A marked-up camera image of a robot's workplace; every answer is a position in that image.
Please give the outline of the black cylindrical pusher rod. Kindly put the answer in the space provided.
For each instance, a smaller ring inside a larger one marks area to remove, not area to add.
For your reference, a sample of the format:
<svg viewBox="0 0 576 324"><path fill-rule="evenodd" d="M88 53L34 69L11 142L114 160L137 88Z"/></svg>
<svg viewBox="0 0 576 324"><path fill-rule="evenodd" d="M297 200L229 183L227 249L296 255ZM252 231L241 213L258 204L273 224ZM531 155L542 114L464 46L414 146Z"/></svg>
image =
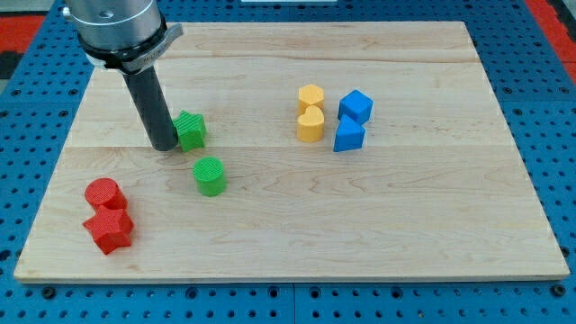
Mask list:
<svg viewBox="0 0 576 324"><path fill-rule="evenodd" d="M138 74L124 75L123 79L151 146L157 151L174 149L178 144L176 128L156 70L149 67Z"/></svg>

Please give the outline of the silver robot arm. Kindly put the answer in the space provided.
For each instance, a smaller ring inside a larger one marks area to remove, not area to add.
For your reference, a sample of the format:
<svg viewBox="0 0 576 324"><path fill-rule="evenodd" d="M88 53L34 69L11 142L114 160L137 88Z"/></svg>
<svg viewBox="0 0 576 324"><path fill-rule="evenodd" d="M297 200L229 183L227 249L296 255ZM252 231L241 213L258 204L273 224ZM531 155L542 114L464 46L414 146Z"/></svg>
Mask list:
<svg viewBox="0 0 576 324"><path fill-rule="evenodd" d="M183 26L169 26L156 0L67 0L62 14L91 64L122 74L152 147L174 149L176 128L154 64Z"/></svg>

